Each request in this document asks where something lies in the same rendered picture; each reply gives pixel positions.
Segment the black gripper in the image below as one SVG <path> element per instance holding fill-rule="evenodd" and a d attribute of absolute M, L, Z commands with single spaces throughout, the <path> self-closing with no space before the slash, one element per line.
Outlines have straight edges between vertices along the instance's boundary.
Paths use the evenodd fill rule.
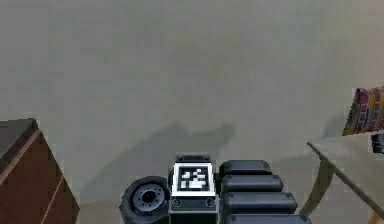
<path fill-rule="evenodd" d="M 167 179 L 147 176 L 134 181 L 121 196 L 124 224 L 169 224 Z"/>

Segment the colourful patterned box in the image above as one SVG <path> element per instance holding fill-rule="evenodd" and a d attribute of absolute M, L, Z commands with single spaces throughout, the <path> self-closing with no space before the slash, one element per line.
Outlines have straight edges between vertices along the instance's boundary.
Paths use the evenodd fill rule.
<path fill-rule="evenodd" d="M 384 130 L 384 86 L 357 88 L 343 135 Z"/>

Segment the small black object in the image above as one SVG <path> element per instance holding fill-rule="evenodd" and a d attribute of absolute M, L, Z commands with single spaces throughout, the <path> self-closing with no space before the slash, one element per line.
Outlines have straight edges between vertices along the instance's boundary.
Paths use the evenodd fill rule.
<path fill-rule="evenodd" d="M 372 149 L 374 153 L 384 154 L 384 133 L 371 136 Z"/>

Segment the brown wooden chest of drawers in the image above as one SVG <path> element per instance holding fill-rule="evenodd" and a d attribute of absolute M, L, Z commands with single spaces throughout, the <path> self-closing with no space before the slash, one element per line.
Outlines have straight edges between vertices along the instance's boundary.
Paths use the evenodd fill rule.
<path fill-rule="evenodd" d="M 75 224 L 78 214 L 36 120 L 0 121 L 0 224 Z"/>

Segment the beige wooden table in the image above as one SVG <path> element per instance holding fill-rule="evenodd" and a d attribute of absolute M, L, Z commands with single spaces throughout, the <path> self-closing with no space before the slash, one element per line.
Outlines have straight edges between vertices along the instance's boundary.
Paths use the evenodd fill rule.
<path fill-rule="evenodd" d="M 336 175 L 373 210 L 367 224 L 384 221 L 384 155 L 373 153 L 369 140 L 365 133 L 307 142 L 320 163 L 301 215 L 309 216 L 318 207 Z"/>

